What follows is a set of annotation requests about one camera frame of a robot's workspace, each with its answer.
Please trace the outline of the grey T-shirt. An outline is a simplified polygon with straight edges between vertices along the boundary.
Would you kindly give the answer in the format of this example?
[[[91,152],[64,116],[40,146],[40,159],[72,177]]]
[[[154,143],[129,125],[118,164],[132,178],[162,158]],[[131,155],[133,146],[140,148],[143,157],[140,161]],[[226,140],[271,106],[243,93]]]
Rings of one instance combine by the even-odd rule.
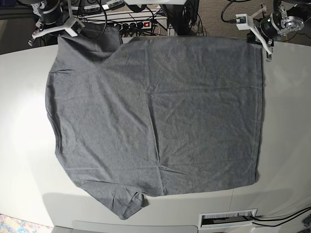
[[[130,218],[159,197],[258,181],[262,51],[244,39],[122,43],[58,37],[46,86],[55,155],[80,189]]]

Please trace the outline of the black power strip red switch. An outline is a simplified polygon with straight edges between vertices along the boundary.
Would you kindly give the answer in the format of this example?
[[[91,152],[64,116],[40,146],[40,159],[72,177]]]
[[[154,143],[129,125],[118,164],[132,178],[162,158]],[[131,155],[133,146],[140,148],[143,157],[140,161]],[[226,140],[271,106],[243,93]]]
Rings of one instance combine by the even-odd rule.
[[[150,22],[118,22],[114,20],[109,20],[109,23],[113,23],[114,25],[119,25],[121,27],[121,31],[128,32],[146,32],[151,33],[153,30],[152,23]]]

